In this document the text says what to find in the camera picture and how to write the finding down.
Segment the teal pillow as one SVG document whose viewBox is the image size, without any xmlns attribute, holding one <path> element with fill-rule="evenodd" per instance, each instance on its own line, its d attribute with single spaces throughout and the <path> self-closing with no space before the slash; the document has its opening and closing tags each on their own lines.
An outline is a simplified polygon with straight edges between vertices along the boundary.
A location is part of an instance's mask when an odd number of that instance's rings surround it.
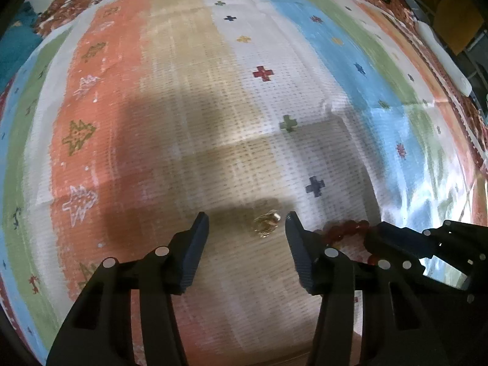
<svg viewBox="0 0 488 366">
<path fill-rule="evenodd" d="M 42 38 L 34 31 L 38 18 L 30 2 L 24 2 L 13 17 L 0 44 L 1 92 L 14 74 L 26 62 L 32 51 L 41 44 Z"/>
</svg>

